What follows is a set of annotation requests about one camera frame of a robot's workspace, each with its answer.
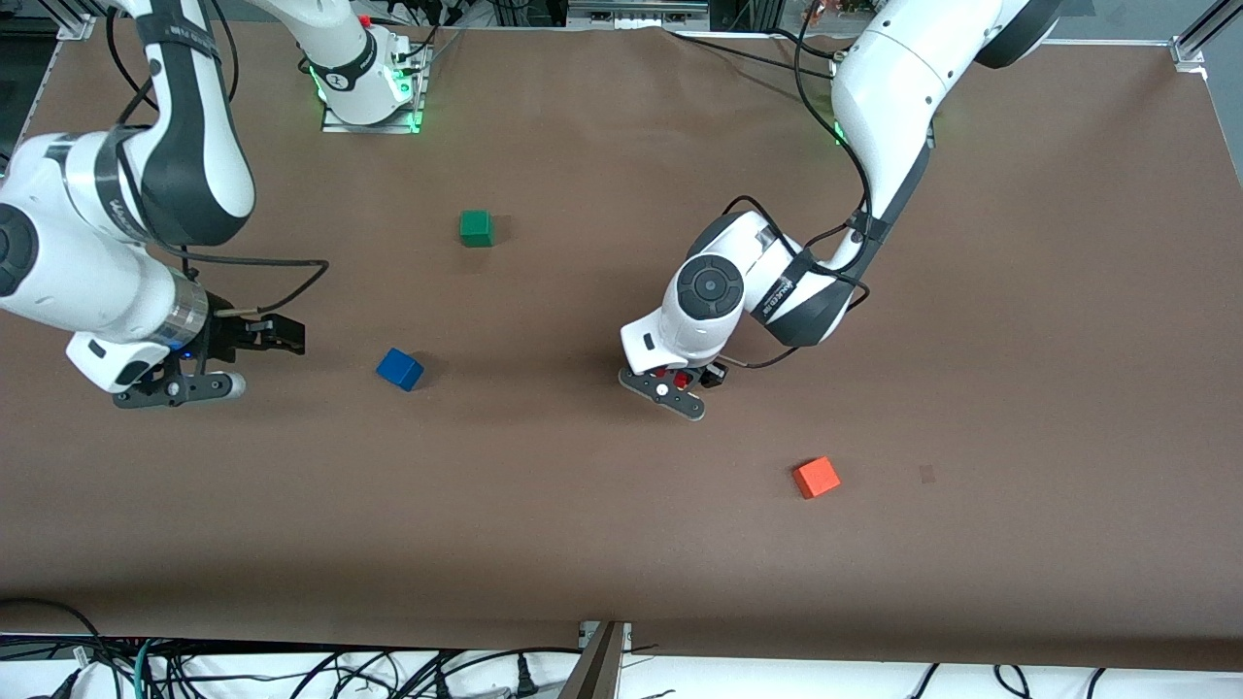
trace orange block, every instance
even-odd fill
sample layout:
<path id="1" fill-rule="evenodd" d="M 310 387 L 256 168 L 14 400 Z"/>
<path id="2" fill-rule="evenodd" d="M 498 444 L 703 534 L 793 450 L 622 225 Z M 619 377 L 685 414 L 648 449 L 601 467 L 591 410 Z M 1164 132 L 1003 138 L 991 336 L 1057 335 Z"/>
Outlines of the orange block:
<path id="1" fill-rule="evenodd" d="M 833 470 L 829 458 L 820 456 L 794 469 L 794 483 L 803 491 L 803 498 L 810 500 L 842 485 L 842 479 L 838 478 L 838 471 Z"/>

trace blue cube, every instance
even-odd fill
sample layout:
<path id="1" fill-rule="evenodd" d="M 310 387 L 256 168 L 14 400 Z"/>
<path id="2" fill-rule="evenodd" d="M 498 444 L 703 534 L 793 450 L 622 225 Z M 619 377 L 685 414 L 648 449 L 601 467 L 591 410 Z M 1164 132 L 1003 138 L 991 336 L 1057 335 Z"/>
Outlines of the blue cube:
<path id="1" fill-rule="evenodd" d="M 414 361 L 414 357 L 393 348 L 384 356 L 380 366 L 375 367 L 375 373 L 388 379 L 401 391 L 410 391 L 423 376 L 423 364 Z"/>

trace brown paper sheet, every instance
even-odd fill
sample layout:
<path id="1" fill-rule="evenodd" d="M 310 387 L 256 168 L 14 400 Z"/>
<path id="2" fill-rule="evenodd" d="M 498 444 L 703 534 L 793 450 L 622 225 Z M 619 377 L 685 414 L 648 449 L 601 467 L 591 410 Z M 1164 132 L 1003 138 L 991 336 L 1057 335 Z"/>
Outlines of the brown paper sheet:
<path id="1" fill-rule="evenodd" d="M 517 646 L 610 617 L 669 653 L 1243 668 L 1243 197 L 1165 50 L 972 68 L 873 299 L 692 424 L 617 384 L 618 328 L 736 194 L 804 240 L 859 195 L 787 71 L 470 31 L 424 133 L 321 134 L 292 40 L 236 34 L 259 204 L 220 251 L 332 260 L 287 310 L 308 353 L 131 413 L 67 333 L 0 316 L 4 593 L 128 636 Z M 128 97 L 102 32 L 67 44 L 34 133 Z M 495 249 L 456 240 L 476 208 Z M 255 303 L 297 274 L 201 280 Z M 394 346 L 414 393 L 373 372 Z M 750 320 L 730 346 L 774 350 Z M 843 485 L 804 501 L 822 454 Z"/>

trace metal bracket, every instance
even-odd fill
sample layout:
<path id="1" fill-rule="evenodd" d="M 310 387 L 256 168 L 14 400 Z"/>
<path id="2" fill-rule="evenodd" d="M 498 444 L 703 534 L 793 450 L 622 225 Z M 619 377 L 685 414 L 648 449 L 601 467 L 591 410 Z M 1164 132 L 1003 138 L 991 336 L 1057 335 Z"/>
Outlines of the metal bracket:
<path id="1" fill-rule="evenodd" d="M 569 0 L 569 29 L 643 29 L 710 31 L 707 0 Z"/>
<path id="2" fill-rule="evenodd" d="M 60 25 L 56 31 L 57 41 L 86 41 L 91 39 L 91 32 L 94 30 L 94 17 L 91 15 L 78 15 L 77 24 L 72 25 Z"/>
<path id="3" fill-rule="evenodd" d="M 1170 56 L 1173 57 L 1175 70 L 1181 73 L 1193 73 L 1204 70 L 1204 52 L 1195 51 L 1190 56 L 1183 55 L 1183 45 L 1178 42 L 1177 36 L 1170 40 Z"/>
<path id="4" fill-rule="evenodd" d="M 1170 53 L 1178 72 L 1206 75 L 1203 49 L 1239 15 L 1243 15 L 1243 0 L 1214 0 L 1186 31 L 1175 36 L 1170 42 Z"/>
<path id="5" fill-rule="evenodd" d="M 623 622 L 588 622 L 597 628 L 590 633 L 587 649 L 574 663 L 574 670 L 562 687 L 558 699 L 615 699 L 622 654 L 630 643 L 630 624 Z"/>

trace white robotic arm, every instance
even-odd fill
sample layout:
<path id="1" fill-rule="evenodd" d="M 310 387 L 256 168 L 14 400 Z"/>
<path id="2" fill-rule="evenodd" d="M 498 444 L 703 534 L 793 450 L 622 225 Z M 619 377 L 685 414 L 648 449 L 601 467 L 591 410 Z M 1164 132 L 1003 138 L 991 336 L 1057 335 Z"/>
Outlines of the white robotic arm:
<path id="1" fill-rule="evenodd" d="M 699 419 L 704 405 L 689 389 L 723 378 L 713 362 L 743 311 L 791 348 L 828 338 L 924 174 L 927 128 L 946 93 L 972 61 L 1001 67 L 1038 46 L 1059 5 L 890 0 L 833 81 L 833 111 L 866 192 L 833 257 L 817 259 L 755 211 L 717 219 L 691 245 L 661 307 L 622 328 L 623 386 Z"/>
<path id="2" fill-rule="evenodd" d="M 200 0 L 112 2 L 135 19 L 159 117 L 145 129 L 44 134 L 14 153 L 0 187 L 0 307 L 73 332 L 66 354 L 118 404 L 235 397 L 240 377 L 204 377 L 204 359 L 231 362 L 237 348 L 301 354 L 302 326 L 218 317 L 227 302 L 145 250 L 226 243 L 255 205 L 208 15 Z M 365 30 L 348 0 L 256 4 L 302 42 L 342 119 L 380 121 L 410 100 L 395 72 L 408 40 Z M 183 356 L 199 359 L 200 376 L 180 376 Z M 155 391 L 129 391 L 140 379 Z M 150 396 L 165 391 L 177 394 Z"/>

